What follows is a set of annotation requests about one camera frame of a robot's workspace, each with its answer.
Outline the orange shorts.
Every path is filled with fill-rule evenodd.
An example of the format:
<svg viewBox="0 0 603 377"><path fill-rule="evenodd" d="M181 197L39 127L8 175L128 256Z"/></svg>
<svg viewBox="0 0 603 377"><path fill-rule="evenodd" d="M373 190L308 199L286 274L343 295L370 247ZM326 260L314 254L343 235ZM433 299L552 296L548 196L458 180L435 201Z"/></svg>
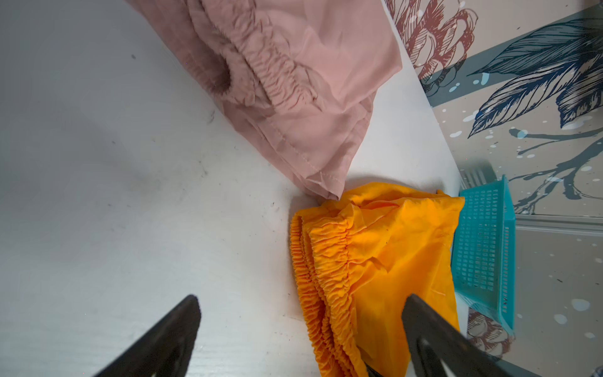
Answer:
<svg viewBox="0 0 603 377"><path fill-rule="evenodd" d="M464 204L376 182L294 215L292 264L321 375L405 375L411 295L459 327L451 250Z"/></svg>

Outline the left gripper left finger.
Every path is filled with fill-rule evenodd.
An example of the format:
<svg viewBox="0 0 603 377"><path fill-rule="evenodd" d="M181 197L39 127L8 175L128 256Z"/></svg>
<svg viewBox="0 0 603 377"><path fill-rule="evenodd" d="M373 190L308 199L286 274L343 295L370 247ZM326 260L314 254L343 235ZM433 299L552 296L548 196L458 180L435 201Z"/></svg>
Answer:
<svg viewBox="0 0 603 377"><path fill-rule="evenodd" d="M202 314L199 300L186 296L99 376L184 376Z"/></svg>

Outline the teal plastic basket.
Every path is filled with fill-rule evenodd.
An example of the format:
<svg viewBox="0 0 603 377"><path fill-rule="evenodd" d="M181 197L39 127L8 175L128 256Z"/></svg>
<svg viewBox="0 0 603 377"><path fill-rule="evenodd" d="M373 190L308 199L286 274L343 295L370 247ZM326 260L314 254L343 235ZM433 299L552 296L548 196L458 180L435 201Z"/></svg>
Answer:
<svg viewBox="0 0 603 377"><path fill-rule="evenodd" d="M516 216L505 176L468 188L452 247L455 291L514 334Z"/></svg>

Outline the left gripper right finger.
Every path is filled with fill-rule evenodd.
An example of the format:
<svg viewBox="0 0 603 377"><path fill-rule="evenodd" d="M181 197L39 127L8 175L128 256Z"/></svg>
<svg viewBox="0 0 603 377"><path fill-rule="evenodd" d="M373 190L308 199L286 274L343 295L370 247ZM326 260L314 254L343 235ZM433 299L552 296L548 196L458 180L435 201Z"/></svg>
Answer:
<svg viewBox="0 0 603 377"><path fill-rule="evenodd" d="M499 376L509 374L450 325L419 296L410 295L401 315L417 376Z"/></svg>

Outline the pink shorts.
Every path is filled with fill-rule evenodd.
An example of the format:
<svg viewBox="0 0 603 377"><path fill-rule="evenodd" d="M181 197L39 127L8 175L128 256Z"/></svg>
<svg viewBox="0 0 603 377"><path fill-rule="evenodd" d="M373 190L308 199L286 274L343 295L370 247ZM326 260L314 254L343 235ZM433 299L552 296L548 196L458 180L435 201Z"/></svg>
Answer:
<svg viewBox="0 0 603 377"><path fill-rule="evenodd" d="M134 1L233 128L310 195L338 199L377 90L402 68L380 1Z"/></svg>

